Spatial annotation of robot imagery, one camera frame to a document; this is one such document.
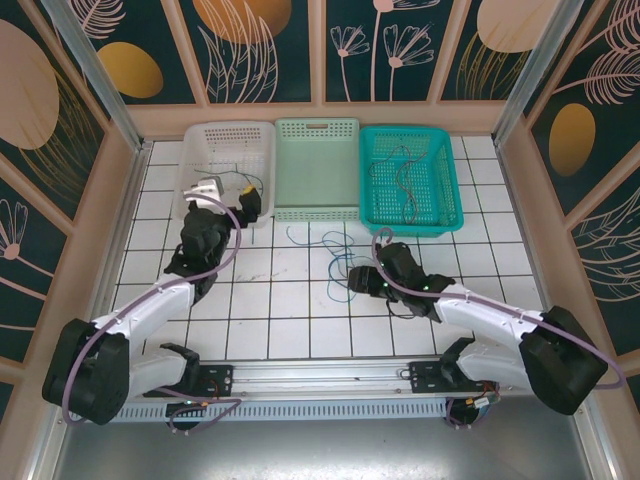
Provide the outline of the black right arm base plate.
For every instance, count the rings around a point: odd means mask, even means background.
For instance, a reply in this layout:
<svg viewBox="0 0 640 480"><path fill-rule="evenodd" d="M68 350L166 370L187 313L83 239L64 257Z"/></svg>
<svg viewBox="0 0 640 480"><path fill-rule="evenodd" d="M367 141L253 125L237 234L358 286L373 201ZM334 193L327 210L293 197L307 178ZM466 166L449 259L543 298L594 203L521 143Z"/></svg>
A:
<svg viewBox="0 0 640 480"><path fill-rule="evenodd" d="M413 393L463 392L474 386L455 363L416 361L410 362L408 367Z"/></svg>

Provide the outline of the grey metal sheet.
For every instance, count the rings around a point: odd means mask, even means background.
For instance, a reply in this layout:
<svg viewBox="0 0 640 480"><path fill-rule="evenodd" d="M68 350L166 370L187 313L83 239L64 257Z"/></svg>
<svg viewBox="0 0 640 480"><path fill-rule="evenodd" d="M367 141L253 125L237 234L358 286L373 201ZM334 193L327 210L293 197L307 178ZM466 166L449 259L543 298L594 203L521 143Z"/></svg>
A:
<svg viewBox="0 0 640 480"><path fill-rule="evenodd" d="M595 480L571 427L543 438L439 419L222 422L194 436L160 424L80 427L54 480Z"/></svg>

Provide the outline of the white perforated plastic basket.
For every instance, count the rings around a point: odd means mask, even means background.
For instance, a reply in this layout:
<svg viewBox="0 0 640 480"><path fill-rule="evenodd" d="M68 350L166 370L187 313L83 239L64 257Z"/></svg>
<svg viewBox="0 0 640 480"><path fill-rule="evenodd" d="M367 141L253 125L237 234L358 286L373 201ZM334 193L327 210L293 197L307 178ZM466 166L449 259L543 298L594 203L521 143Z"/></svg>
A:
<svg viewBox="0 0 640 480"><path fill-rule="evenodd" d="M171 218L183 220L188 202L183 192L205 177L218 176L221 202L238 208L239 195L253 184L262 199L256 228L267 225L274 212L276 141L269 122L228 121L197 124L187 129L174 186Z"/></svg>

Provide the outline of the pale green perforated plastic basket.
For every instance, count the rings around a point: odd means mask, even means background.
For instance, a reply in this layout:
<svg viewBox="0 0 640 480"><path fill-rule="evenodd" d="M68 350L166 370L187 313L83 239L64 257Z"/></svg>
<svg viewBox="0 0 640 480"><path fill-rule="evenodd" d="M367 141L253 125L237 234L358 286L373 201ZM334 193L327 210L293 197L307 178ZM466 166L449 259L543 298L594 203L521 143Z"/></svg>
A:
<svg viewBox="0 0 640 480"><path fill-rule="evenodd" d="M276 128L274 216L279 222L359 218L359 121L281 118Z"/></svg>

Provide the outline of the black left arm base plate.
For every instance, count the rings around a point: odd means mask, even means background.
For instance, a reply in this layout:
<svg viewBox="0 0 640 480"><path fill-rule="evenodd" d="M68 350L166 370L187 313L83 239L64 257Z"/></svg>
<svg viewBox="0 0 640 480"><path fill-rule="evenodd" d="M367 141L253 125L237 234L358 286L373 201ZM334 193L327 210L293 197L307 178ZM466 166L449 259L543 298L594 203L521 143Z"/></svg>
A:
<svg viewBox="0 0 640 480"><path fill-rule="evenodd" d="M163 386L179 396L222 398L230 397L233 385L232 365L199 365L188 367L183 379L174 385Z"/></svg>

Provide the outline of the aluminium mounting rail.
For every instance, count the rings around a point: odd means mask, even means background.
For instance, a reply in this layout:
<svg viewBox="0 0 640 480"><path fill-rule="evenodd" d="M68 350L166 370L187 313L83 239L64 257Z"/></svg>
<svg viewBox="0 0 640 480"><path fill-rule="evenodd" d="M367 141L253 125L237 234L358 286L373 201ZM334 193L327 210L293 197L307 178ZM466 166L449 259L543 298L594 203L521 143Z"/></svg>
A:
<svg viewBox="0 0 640 480"><path fill-rule="evenodd" d="M239 362L234 367L233 385L230 397L242 395L271 395L282 398L316 396L329 398L342 394L386 395L393 392L413 393L409 378L410 362L399 360L322 360L322 361L256 361ZM178 396L196 401L200 397L179 396L176 392L163 389L183 379L188 367L198 367L190 363L179 380L173 378L173 358L153 363L149 358L141 358L130 372L115 368L100 374L93 374L81 368L73 382L76 393L96 393L100 398L110 394L124 398ZM418 393L435 395L479 396L496 389L489 380L471 380L473 388L463 392Z"/></svg>

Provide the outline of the teal perforated plastic basket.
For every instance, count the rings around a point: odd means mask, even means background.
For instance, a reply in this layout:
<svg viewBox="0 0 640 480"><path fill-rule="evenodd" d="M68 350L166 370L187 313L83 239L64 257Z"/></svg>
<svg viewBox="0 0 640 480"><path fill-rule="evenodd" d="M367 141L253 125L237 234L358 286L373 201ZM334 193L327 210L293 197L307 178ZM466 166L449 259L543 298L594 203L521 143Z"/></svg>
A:
<svg viewBox="0 0 640 480"><path fill-rule="evenodd" d="M443 129L387 125L360 131L360 221L371 232L436 238L462 228L450 135Z"/></svg>

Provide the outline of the aluminium frame post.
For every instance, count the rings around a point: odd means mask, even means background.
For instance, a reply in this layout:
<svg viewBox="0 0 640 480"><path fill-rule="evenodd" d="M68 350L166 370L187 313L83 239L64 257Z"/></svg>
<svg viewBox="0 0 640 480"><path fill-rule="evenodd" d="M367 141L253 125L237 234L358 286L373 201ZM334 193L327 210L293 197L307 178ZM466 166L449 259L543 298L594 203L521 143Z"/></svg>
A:
<svg viewBox="0 0 640 480"><path fill-rule="evenodd" d="M102 103L111 115L127 145L135 153L142 149L142 136L129 115L121 95L110 80L107 71L77 22L71 7L66 0L41 0L53 24L59 29L62 38L68 45L93 85Z"/></svg>
<svg viewBox="0 0 640 480"><path fill-rule="evenodd" d="M524 108L549 69L567 34L575 24L585 0L560 0L540 39L529 55L509 94L491 134L500 149L520 119Z"/></svg>

